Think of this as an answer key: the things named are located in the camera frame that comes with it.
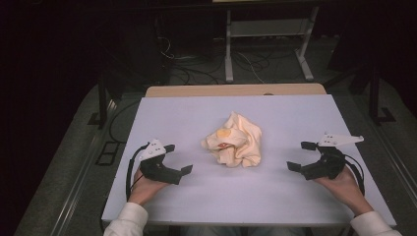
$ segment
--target white sleeve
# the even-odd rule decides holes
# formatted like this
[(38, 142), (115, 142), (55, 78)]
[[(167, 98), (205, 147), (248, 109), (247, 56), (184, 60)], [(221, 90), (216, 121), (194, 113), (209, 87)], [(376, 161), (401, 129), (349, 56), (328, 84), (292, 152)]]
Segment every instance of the white sleeve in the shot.
[(376, 211), (370, 211), (355, 217), (350, 224), (360, 236), (400, 236)]
[(142, 236), (147, 221), (148, 213), (143, 207), (126, 203), (117, 219), (105, 229), (104, 236)]

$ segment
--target towel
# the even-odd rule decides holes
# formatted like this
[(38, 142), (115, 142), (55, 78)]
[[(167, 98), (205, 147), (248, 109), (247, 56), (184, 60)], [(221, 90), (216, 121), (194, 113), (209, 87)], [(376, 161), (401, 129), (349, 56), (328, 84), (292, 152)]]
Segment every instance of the towel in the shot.
[(232, 111), (222, 127), (202, 140), (202, 147), (228, 167), (257, 166), (261, 162), (261, 129)]

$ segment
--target metal stand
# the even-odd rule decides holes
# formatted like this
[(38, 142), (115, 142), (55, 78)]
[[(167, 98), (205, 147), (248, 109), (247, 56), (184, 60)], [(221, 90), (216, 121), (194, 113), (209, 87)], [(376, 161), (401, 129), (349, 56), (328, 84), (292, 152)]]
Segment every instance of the metal stand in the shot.
[(226, 25), (226, 56), (224, 58), (226, 82), (233, 83), (233, 68), (230, 55), (230, 39), (238, 36), (272, 36), (272, 35), (304, 35), (301, 47), (295, 51), (298, 63), (304, 73), (306, 81), (311, 82), (314, 77), (307, 64), (304, 54), (313, 31), (319, 7), (314, 7), (309, 19), (273, 20), (232, 22), (230, 10), (227, 11)]

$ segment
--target wrist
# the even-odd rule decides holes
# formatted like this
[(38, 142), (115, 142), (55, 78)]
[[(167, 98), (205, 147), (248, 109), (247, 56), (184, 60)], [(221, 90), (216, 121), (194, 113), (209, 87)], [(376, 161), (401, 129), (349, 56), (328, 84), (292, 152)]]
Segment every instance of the wrist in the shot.
[(147, 202), (147, 198), (145, 198), (144, 196), (139, 195), (139, 194), (132, 194), (129, 197), (129, 200), (128, 200), (128, 203), (137, 204), (137, 205), (140, 205), (142, 207), (144, 206), (144, 204), (146, 202)]
[(355, 216), (359, 216), (361, 214), (374, 211), (372, 206), (365, 199), (359, 203), (352, 203), (351, 205), (348, 205), (348, 206), (353, 211)]

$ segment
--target table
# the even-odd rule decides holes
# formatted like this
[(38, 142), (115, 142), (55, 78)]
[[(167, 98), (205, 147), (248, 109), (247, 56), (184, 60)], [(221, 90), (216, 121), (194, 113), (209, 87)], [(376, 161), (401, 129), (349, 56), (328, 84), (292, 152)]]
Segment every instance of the table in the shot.
[[(306, 181), (300, 174), (286, 168), (288, 160), (305, 165), (319, 159), (318, 152), (301, 149), (301, 142), (317, 142), (324, 132), (350, 135), (331, 95), (316, 84), (250, 87), (196, 87), (201, 95), (192, 92), (194, 87), (150, 88), (138, 108), (102, 219), (114, 219), (126, 203), (126, 170), (135, 150), (159, 138), (164, 145), (176, 146), (174, 152), (166, 155), (166, 166), (180, 169), (193, 164), (194, 168), (178, 186), (163, 189), (145, 206), (149, 212), (149, 223), (245, 226), (348, 224), (353, 215), (346, 206), (322, 186)], [(312, 94), (306, 94), (308, 88), (315, 88)], [(237, 89), (242, 91), (242, 95), (237, 95)], [(216, 163), (214, 157), (200, 147), (200, 140), (221, 126), (232, 110), (263, 130), (263, 157), (257, 167), (225, 167)], [(367, 199), (388, 224), (395, 225), (357, 147), (347, 145), (339, 149), (361, 163), (365, 172)]]

